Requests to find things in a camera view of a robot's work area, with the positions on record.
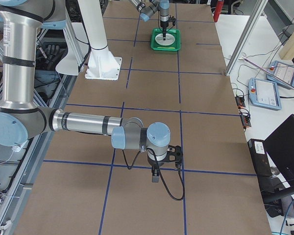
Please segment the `green box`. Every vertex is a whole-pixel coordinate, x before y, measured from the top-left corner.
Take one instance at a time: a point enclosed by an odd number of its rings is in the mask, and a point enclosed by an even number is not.
[[[175,42],[170,46],[162,46],[162,45],[159,45],[158,43],[156,43],[155,37],[160,33],[162,33],[162,31],[159,28],[154,28],[152,30],[150,47],[153,50],[178,51],[181,49],[180,30],[173,28],[167,32],[175,38]]]

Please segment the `black device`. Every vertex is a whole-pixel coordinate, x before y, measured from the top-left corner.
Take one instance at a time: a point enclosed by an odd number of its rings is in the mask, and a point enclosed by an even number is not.
[[[294,114],[264,141],[269,156],[291,187],[263,197],[265,203],[294,194]]]
[[[272,175],[264,141],[250,139],[248,147],[257,176],[270,177]]]

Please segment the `sticker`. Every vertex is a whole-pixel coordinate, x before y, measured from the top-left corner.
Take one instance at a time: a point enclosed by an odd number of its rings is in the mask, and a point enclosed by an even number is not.
[[[3,25],[3,46],[9,47],[11,45],[11,27],[5,23]]]
[[[262,142],[255,141],[256,153],[265,154],[264,146]]]

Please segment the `black monitor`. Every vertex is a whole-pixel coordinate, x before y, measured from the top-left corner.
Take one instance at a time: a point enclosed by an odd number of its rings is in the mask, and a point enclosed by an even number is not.
[[[266,138],[264,146],[274,164],[290,184],[288,194],[293,194],[294,190],[291,189],[294,189],[294,114]]]

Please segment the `white cable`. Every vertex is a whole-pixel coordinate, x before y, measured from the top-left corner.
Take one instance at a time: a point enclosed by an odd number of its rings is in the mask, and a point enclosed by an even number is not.
[[[6,160],[6,161],[4,161],[4,162],[2,162],[2,163],[0,163],[0,165],[1,164],[4,164],[4,163],[6,163],[6,162],[8,162],[11,158],[12,158],[12,156],[13,156],[13,153],[14,153],[14,151],[12,151],[12,153],[11,153],[11,156],[9,157],[9,159],[8,160]]]

